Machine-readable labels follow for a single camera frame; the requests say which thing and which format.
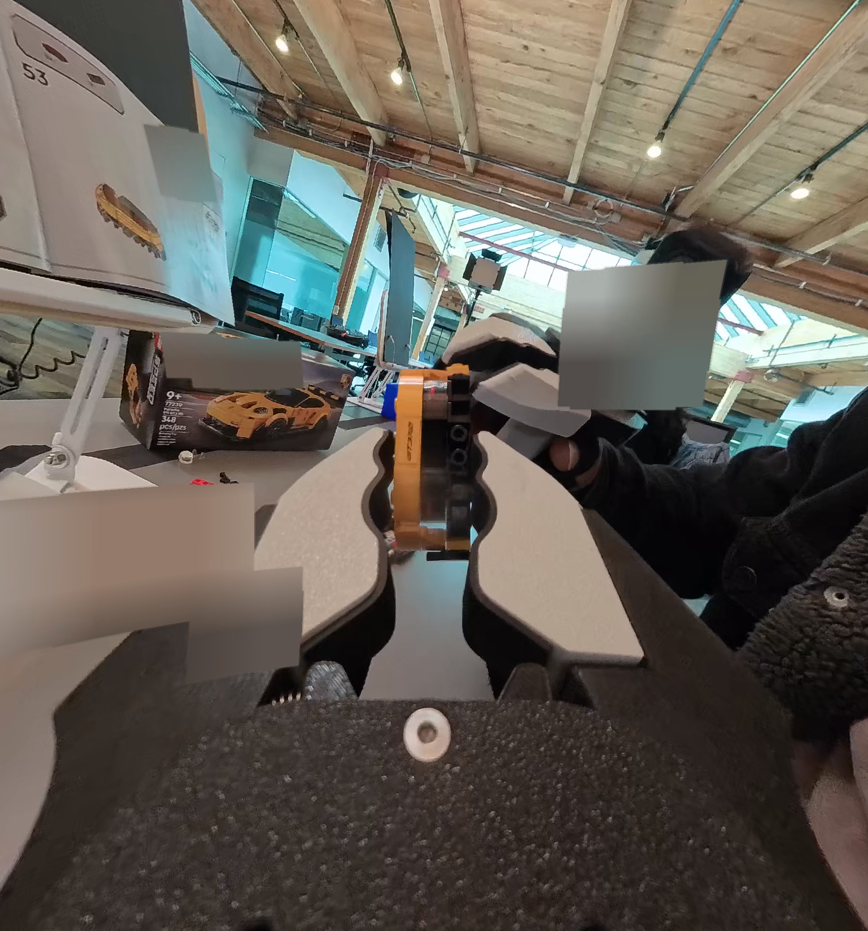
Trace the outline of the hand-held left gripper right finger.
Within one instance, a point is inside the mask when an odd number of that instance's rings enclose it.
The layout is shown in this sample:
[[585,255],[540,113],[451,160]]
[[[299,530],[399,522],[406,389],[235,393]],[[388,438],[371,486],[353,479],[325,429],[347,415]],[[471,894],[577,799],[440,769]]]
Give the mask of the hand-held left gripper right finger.
[[644,652],[579,503],[499,437],[481,433],[463,635],[501,692],[515,669],[637,669]]

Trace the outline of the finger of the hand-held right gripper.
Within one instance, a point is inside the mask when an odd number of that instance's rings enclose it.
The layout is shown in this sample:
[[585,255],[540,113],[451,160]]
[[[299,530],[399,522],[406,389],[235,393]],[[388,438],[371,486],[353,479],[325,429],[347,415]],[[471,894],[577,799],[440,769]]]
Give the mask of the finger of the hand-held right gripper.
[[503,441],[553,441],[574,436],[592,413],[558,404],[559,377],[548,369],[517,363],[476,380],[472,398],[474,434]]
[[438,358],[438,369],[464,365],[471,371],[499,371],[519,363],[557,371],[558,345],[526,321],[495,314],[454,332]]

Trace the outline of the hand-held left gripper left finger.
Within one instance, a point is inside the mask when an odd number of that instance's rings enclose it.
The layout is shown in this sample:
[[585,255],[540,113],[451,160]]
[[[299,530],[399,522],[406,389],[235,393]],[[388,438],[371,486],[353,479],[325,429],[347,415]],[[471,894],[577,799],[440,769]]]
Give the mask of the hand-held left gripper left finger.
[[258,570],[302,570],[301,664],[367,677],[390,641],[396,597],[385,540],[394,436],[372,427],[303,474],[255,547]]

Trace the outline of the orange black lego car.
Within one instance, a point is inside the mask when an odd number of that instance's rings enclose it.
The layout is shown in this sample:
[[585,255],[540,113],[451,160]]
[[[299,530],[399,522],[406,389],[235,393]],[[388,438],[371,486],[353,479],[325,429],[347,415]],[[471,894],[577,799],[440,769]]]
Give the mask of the orange black lego car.
[[406,370],[397,385],[390,496],[395,549],[425,552],[431,562],[467,562],[475,496],[470,369]]

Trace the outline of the person's right forearm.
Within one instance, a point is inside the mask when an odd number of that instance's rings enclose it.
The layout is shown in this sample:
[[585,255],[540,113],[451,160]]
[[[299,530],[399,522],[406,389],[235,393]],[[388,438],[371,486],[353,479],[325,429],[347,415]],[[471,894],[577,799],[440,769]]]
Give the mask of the person's right forearm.
[[642,465],[606,447],[586,495],[682,597],[787,591],[847,539],[868,507],[868,407],[802,425],[784,448],[724,465]]

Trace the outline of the lego set box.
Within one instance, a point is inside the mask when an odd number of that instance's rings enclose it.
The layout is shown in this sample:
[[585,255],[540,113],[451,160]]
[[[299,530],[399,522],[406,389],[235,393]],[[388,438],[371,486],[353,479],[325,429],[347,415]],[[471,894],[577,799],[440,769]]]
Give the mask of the lego set box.
[[119,413],[154,450],[321,450],[354,373],[300,343],[212,331],[130,331]]

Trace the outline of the lego instruction booklet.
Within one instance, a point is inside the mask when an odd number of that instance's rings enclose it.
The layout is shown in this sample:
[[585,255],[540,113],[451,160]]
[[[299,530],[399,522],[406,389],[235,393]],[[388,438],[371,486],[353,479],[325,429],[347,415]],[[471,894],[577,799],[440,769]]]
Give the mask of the lego instruction booklet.
[[0,2],[0,313],[233,316],[183,2]]

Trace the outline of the person's right hand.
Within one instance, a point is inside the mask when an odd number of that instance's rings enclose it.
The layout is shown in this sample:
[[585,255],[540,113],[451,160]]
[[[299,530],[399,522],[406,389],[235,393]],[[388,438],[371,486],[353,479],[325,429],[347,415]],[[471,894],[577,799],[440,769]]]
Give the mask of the person's right hand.
[[570,436],[553,438],[545,453],[544,468],[584,508],[594,509],[600,494],[596,480],[604,465],[604,454],[633,434],[630,423],[605,413],[594,413]]

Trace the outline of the studio light panel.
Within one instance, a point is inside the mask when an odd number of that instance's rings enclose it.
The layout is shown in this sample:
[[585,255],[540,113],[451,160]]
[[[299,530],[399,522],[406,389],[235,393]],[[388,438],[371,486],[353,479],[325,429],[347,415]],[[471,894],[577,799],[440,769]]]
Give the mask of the studio light panel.
[[498,291],[505,280],[507,266],[502,263],[502,253],[484,249],[470,253],[462,273],[462,280],[477,292]]

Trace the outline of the dark upright panel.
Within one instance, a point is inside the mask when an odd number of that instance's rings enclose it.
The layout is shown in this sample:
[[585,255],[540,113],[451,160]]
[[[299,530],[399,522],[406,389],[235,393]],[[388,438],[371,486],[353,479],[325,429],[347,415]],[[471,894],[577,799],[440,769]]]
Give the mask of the dark upright panel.
[[402,220],[386,214],[389,282],[380,313],[377,361],[390,368],[409,365],[415,308],[416,244]]

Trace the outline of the background office desk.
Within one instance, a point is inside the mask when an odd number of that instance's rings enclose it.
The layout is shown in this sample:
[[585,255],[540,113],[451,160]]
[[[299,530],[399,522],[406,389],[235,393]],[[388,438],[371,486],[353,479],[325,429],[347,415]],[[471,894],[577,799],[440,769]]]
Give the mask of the background office desk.
[[291,323],[274,319],[257,312],[245,312],[244,320],[246,322],[252,322],[255,320],[273,331],[290,336],[300,343],[307,343],[308,345],[317,346],[322,351],[328,353],[338,352],[347,355],[357,355],[362,358],[369,359],[370,362],[374,362],[377,358],[377,351],[374,347],[357,346],[330,336],[327,333],[298,327]]

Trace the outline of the white booklet stand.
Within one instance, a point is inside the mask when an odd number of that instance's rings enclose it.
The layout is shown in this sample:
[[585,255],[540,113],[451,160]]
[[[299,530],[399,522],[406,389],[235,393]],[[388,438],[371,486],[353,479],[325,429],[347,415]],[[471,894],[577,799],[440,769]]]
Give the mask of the white booklet stand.
[[91,325],[89,351],[48,453],[25,477],[0,478],[0,500],[153,487],[149,481],[84,454],[86,438],[130,330],[208,332],[212,318],[169,299],[83,285],[0,265],[0,312]]

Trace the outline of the dark fleece jacket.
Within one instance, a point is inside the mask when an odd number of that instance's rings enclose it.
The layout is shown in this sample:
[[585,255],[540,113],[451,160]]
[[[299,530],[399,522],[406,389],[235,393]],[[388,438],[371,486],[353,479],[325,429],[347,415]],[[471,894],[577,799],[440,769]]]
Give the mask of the dark fleece jacket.
[[845,732],[868,717],[868,386],[717,488],[735,532],[703,618],[806,736]]

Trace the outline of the pale pink shirt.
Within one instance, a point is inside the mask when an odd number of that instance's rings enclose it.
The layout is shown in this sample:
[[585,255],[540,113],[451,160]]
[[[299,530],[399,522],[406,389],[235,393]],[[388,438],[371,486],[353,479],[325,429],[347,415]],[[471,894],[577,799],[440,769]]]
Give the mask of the pale pink shirt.
[[820,851],[868,929],[868,718],[834,743],[797,741],[793,772]]

